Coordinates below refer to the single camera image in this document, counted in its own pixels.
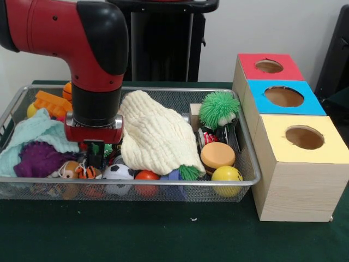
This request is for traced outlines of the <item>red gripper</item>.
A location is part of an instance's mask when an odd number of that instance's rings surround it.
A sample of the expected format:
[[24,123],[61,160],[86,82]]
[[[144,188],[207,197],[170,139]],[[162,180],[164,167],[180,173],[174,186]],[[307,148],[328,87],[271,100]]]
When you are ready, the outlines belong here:
[[118,144],[123,135],[123,127],[120,129],[110,128],[91,128],[91,127],[72,127],[64,125],[66,137],[69,141],[84,142],[86,140],[87,153],[86,163],[93,166],[94,152],[93,142],[90,140],[98,140],[97,163],[103,164],[105,144]]

